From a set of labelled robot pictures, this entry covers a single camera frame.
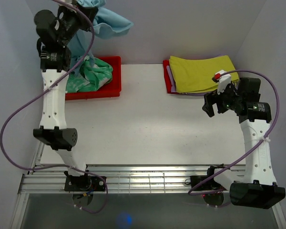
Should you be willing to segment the light blue trousers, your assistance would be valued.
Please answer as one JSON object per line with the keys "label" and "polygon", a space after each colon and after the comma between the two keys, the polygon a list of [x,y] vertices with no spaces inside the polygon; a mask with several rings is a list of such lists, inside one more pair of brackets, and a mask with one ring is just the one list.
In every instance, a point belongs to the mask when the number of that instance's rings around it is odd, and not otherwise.
{"label": "light blue trousers", "polygon": [[[133,26],[133,22],[130,20],[105,8],[104,5],[106,4],[106,1],[104,0],[79,0],[77,2],[85,8],[98,8],[98,12],[93,20],[93,29],[96,37],[109,39],[112,37],[124,36]],[[90,43],[86,41],[85,32],[78,30],[68,44],[68,48],[71,51],[71,69],[85,54],[89,44]]]}

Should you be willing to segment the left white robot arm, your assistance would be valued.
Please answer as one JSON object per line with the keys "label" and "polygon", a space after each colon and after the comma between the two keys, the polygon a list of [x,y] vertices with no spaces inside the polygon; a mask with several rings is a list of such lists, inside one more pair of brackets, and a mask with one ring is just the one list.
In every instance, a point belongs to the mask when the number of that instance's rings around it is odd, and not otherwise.
{"label": "left white robot arm", "polygon": [[33,136],[48,145],[69,166],[65,171],[69,183],[86,191],[91,190],[92,182],[85,173],[86,164],[74,150],[78,132],[68,128],[65,119],[65,90],[71,65],[71,51],[67,45],[78,30],[90,31],[89,24],[98,9],[75,2],[71,5],[73,9],[61,5],[57,15],[50,10],[41,10],[34,17],[45,95],[40,126],[33,130]]}

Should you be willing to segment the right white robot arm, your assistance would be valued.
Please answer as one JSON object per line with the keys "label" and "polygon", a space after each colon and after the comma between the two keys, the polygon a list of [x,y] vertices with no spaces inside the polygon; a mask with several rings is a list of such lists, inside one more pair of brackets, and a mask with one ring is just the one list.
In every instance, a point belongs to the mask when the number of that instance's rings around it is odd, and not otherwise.
{"label": "right white robot arm", "polygon": [[231,82],[230,75],[216,74],[213,80],[217,90],[204,96],[203,110],[214,116],[213,105],[218,113],[232,110],[239,118],[244,137],[245,174],[238,177],[231,169],[213,167],[213,173],[205,179],[210,189],[220,186],[229,192],[235,206],[269,209],[286,196],[283,187],[277,185],[271,164],[270,140],[265,136],[272,124],[271,108],[260,102],[260,79],[241,78],[238,87]]}

